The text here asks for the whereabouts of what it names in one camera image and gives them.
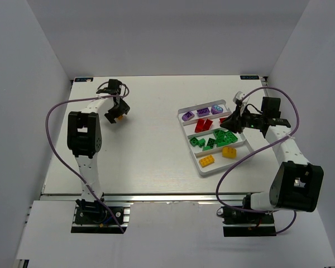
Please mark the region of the green long lego brick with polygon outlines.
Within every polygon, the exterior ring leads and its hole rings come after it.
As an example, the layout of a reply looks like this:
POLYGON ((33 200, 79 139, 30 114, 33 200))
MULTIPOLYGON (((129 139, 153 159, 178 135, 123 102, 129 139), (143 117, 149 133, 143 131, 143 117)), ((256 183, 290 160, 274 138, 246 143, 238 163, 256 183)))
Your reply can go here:
POLYGON ((214 134, 214 138, 216 140, 215 145, 218 145, 219 143, 224 141, 225 131, 214 130, 213 134, 214 134))

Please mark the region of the purple flower lego piece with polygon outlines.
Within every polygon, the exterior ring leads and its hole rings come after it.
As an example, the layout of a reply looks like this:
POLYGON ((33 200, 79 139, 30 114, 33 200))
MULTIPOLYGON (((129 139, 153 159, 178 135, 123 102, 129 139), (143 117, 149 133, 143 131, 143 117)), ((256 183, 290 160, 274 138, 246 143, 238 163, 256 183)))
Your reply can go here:
POLYGON ((211 106, 211 113, 212 114, 220 114, 224 111, 223 107, 219 106, 219 105, 212 105, 211 106))

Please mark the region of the yellow tall lego brick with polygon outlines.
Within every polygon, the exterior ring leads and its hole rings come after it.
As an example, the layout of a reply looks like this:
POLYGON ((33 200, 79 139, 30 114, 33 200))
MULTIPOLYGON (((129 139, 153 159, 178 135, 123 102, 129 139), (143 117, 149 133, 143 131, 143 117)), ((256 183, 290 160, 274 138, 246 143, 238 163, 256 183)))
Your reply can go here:
POLYGON ((237 157, 237 150, 226 146, 222 149, 222 156, 228 159, 235 159, 237 157))

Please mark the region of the tiny green lego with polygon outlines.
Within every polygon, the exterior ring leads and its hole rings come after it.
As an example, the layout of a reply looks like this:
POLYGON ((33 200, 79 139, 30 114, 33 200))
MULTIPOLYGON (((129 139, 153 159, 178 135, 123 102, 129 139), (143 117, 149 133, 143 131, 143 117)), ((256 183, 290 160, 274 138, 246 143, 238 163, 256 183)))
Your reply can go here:
POLYGON ((216 140, 213 138, 209 138, 207 144, 203 147, 203 151, 211 150, 214 148, 216 140))

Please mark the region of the green rounded lego piece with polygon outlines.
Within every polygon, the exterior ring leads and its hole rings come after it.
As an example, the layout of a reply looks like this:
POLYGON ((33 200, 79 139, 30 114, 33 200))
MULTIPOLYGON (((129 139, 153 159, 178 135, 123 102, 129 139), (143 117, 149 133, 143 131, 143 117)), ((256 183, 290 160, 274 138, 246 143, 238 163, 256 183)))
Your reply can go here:
POLYGON ((202 148, 202 147, 205 146, 206 141, 205 141, 204 138, 200 138, 200 139, 198 139, 198 138, 196 138, 196 137, 192 137, 192 138, 189 140, 189 143, 190 143, 193 147, 198 146, 198 147, 202 148))

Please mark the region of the green lego plate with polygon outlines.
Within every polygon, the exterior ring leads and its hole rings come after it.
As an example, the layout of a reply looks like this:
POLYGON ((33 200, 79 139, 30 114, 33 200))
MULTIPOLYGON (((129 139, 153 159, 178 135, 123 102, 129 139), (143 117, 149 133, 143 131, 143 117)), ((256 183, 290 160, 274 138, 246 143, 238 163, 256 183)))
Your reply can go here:
POLYGON ((226 143, 232 144, 238 141, 238 137, 231 131, 226 131, 225 132, 225 136, 224 136, 224 140, 226 141, 226 143))

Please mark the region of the yellow long lego brick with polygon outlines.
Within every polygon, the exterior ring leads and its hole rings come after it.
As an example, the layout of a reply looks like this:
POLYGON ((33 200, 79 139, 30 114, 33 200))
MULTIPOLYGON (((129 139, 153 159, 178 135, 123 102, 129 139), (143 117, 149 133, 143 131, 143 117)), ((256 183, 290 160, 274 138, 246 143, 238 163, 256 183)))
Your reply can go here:
POLYGON ((201 158, 199 160, 199 164, 202 168, 205 168, 205 167, 207 167, 211 164, 214 164, 214 162, 215 162, 215 159, 212 155, 208 155, 208 156, 206 156, 204 158, 201 158))

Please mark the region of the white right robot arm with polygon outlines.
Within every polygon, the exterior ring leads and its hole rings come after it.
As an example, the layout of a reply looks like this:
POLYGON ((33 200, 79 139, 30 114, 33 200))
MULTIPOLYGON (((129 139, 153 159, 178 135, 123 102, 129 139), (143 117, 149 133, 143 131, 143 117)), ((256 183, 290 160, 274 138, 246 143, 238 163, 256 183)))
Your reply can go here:
POLYGON ((242 211, 249 213, 295 210, 313 212, 316 209, 324 171, 313 165, 298 148, 292 138, 289 121, 281 117, 279 98, 264 97, 260 111, 247 109, 248 101, 239 93, 233 101, 236 108, 221 123, 221 127, 233 133, 242 133, 245 128, 259 130, 279 163, 279 169, 270 189, 247 194, 242 202, 242 211))

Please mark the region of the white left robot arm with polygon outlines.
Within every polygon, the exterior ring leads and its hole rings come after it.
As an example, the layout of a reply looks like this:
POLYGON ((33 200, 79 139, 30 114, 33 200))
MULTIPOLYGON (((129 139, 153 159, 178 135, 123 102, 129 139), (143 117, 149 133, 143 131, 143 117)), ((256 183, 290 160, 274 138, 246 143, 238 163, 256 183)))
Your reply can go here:
POLYGON ((118 79, 109 79, 97 89, 97 99, 89 101, 80 111, 68 115, 68 149, 78 164, 82 193, 76 201, 83 216, 94 223, 102 223, 107 218, 107 210, 102 205, 104 193, 99 182, 98 153, 103 138, 101 119, 115 124, 126 115, 130 107, 123 100, 128 94, 126 85, 118 79))

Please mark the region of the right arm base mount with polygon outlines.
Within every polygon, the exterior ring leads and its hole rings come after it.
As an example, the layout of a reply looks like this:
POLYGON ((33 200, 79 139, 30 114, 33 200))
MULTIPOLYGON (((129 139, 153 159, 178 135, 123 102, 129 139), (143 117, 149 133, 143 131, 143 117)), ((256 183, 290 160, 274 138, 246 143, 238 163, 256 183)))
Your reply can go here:
POLYGON ((272 237, 276 236, 272 214, 242 212, 226 206, 216 211, 223 222, 224 237, 272 237))

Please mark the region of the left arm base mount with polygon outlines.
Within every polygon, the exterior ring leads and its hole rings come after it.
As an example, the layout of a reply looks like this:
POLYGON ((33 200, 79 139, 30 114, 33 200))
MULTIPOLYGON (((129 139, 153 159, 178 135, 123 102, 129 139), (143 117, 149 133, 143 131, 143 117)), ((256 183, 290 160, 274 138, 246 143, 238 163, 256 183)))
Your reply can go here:
POLYGON ((130 204, 108 202, 107 210, 97 201, 77 199, 71 225, 71 233, 122 235, 127 229, 130 204))

